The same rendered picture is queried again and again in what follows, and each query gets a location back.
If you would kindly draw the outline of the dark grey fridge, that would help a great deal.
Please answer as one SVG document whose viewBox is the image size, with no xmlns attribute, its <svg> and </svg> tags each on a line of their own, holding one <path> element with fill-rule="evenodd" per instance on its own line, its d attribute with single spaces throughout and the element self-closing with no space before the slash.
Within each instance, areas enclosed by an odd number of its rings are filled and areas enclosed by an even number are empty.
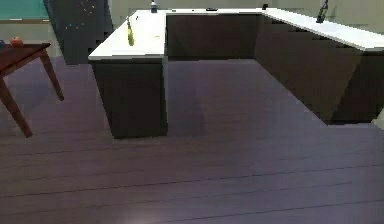
<svg viewBox="0 0 384 224">
<path fill-rule="evenodd" d="M 108 0 L 43 0 L 67 65 L 87 64 L 112 32 Z"/>
</svg>

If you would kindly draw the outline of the black sink tap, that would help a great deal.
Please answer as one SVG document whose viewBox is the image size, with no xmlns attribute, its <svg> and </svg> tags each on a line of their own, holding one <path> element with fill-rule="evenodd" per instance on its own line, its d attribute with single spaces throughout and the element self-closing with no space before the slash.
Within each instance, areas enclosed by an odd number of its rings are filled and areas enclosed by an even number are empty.
<svg viewBox="0 0 384 224">
<path fill-rule="evenodd" d="M 328 11 L 328 2 L 329 0 L 324 0 L 322 6 L 320 7 L 319 13 L 317 15 L 316 22 L 323 23 L 325 20 L 326 13 Z"/>
</svg>

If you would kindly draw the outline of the dark kitchen counter white top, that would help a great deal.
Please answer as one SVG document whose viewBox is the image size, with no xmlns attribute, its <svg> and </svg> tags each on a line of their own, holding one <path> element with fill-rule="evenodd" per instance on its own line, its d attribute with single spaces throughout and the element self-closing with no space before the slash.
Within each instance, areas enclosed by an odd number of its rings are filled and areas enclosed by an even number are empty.
<svg viewBox="0 0 384 224">
<path fill-rule="evenodd" d="M 138 10 L 88 57 L 115 138 L 168 131 L 168 61 L 254 59 L 326 124 L 384 107 L 384 34 L 278 9 Z"/>
</svg>

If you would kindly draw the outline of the teal window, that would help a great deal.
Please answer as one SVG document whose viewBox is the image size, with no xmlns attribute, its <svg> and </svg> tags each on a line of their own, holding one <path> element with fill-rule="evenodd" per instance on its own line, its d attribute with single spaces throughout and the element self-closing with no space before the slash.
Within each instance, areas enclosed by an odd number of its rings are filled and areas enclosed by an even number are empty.
<svg viewBox="0 0 384 224">
<path fill-rule="evenodd" d="M 43 0 L 0 0 L 0 20 L 47 18 Z"/>
</svg>

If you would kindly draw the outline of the red-brown wooden dining table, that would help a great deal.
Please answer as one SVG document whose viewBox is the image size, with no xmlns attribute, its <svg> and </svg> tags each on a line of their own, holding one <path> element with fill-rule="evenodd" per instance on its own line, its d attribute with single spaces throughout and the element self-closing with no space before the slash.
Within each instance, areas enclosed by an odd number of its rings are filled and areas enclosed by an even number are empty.
<svg viewBox="0 0 384 224">
<path fill-rule="evenodd" d="M 21 48 L 14 48 L 12 45 L 7 44 L 6 47 L 0 51 L 0 101 L 6 107 L 26 138 L 31 137 L 33 133 L 7 87 L 4 78 L 39 58 L 54 87 L 58 99 L 63 101 L 64 95 L 47 53 L 47 48 L 50 46 L 50 43 L 40 43 L 25 44 Z"/>
</svg>

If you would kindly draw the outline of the yellow-green bottle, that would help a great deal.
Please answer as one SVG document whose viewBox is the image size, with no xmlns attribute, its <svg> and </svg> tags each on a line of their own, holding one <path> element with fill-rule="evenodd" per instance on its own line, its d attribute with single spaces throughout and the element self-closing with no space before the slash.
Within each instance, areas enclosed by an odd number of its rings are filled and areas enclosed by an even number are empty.
<svg viewBox="0 0 384 224">
<path fill-rule="evenodd" d="M 131 27 L 131 22 L 129 17 L 127 17 L 127 36 L 128 36 L 128 43 L 130 46 L 134 46 L 134 37 L 133 37 L 133 31 Z"/>
</svg>

